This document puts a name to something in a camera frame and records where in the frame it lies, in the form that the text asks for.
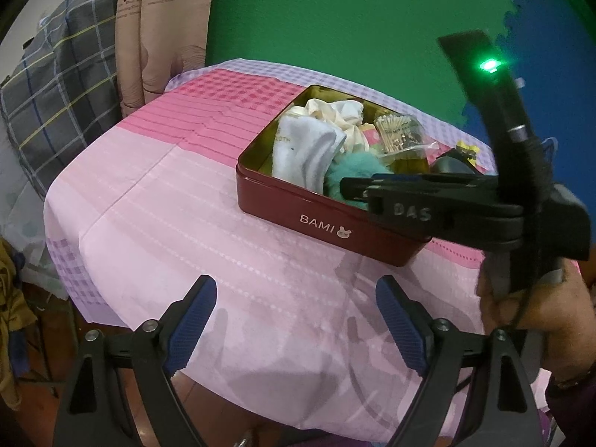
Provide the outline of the person's right hand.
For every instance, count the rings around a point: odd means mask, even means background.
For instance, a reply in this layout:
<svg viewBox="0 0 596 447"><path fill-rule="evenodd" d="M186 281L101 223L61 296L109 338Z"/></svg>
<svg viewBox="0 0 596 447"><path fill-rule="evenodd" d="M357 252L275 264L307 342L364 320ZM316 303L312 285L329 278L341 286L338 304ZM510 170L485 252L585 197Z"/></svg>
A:
<svg viewBox="0 0 596 447"><path fill-rule="evenodd" d="M517 327L545 334L542 368L564 383L586 374L595 363L595 311L592 298L576 262L563 262L563 282L539 283L529 299ZM489 276L480 270L476 287L487 334L512 325L521 305L521 293L502 300L494 298Z"/></svg>

